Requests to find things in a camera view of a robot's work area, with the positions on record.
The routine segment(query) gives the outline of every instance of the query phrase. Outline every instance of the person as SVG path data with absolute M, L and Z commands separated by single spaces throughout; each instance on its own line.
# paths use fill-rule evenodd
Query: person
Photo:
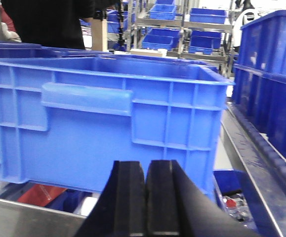
M 90 22 L 95 0 L 1 0 L 22 42 L 85 49 L 79 19 Z
M 7 40 L 21 41 L 19 35 L 16 33 L 12 19 L 5 12 L 4 8 L 0 2 L 0 17 L 1 17 L 1 26 L 4 37 Z

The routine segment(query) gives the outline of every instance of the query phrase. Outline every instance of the stacked blue crate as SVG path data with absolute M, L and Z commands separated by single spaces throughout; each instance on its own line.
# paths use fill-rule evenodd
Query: stacked blue crate
M 202 23 L 224 24 L 226 11 L 214 9 L 192 8 L 190 21 Z M 220 48 L 221 33 L 192 31 L 190 35 L 189 53 L 203 52 L 212 54 L 214 49 Z
M 151 10 L 150 18 L 159 20 L 174 20 L 177 6 L 172 4 L 155 4 Z
M 127 11 L 123 13 L 124 19 L 123 19 L 123 30 L 127 29 Z M 119 17 L 118 17 L 118 11 L 112 10 L 107 13 L 107 24 L 108 24 L 108 33 L 119 33 Z
M 242 27 L 233 99 L 286 158 L 286 10 Z
M 178 47 L 179 43 L 178 30 L 152 28 L 147 33 L 147 36 L 153 36 L 153 37 L 147 37 L 147 38 L 145 37 L 145 39 L 143 39 L 142 41 L 143 48 L 152 48 L 152 49 L 165 48 L 171 50 L 172 48 Z

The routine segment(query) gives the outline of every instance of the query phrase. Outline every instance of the crate handle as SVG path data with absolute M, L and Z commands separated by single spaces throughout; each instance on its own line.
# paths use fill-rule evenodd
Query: crate handle
M 48 82 L 42 86 L 42 105 L 100 114 L 131 116 L 133 92 L 94 86 Z

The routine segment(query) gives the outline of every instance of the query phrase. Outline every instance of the black shirt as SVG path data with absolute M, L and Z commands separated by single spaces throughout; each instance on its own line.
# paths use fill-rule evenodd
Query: black shirt
M 84 49 L 79 19 L 93 17 L 94 0 L 1 0 L 22 42 Z

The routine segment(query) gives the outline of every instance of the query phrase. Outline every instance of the red object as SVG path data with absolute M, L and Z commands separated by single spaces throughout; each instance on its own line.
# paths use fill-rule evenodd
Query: red object
M 4 8 L 1 5 L 0 5 L 0 15 L 1 15 L 1 21 L 6 23 L 6 25 L 8 26 L 8 30 L 16 32 L 12 19 L 8 16 L 8 14 L 5 12 Z
M 234 208 L 234 207 L 237 206 L 237 204 L 236 204 L 236 202 L 235 202 L 234 200 L 232 200 L 232 199 L 227 199 L 227 201 L 226 201 L 226 206 L 227 206 L 228 208 Z
M 54 186 L 35 184 L 18 199 L 18 202 L 44 207 L 66 190 Z

